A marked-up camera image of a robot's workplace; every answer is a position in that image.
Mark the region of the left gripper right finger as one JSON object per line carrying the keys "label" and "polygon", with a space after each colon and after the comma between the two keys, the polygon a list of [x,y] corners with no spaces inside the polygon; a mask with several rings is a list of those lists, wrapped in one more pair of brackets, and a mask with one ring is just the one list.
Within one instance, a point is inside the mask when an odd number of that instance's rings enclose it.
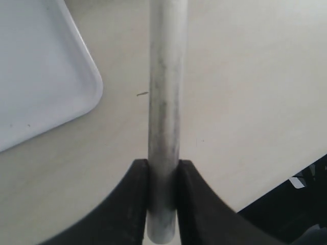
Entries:
{"label": "left gripper right finger", "polygon": [[182,244],[280,244],[228,207],[189,160],[177,168],[177,215]]}

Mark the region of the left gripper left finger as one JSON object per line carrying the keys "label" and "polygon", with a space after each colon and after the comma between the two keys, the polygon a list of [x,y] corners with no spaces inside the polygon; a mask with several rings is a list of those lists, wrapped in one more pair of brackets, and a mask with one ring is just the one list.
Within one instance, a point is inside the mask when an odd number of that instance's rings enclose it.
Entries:
{"label": "left gripper left finger", "polygon": [[148,183],[147,160],[134,160],[119,184],[100,205],[45,244],[142,244]]}

